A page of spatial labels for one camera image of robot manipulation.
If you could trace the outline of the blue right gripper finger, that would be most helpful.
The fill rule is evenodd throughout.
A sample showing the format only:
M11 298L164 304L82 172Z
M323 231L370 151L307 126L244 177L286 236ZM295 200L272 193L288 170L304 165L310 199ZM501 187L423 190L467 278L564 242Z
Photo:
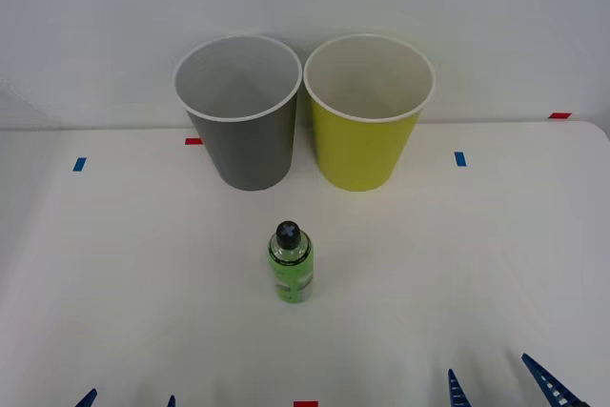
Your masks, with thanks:
M450 405L452 407L467 407L467 396L464 394L452 369L448 371L448 386Z
M530 356L523 354L521 360L535 379L551 407L589 407L588 403L574 395Z

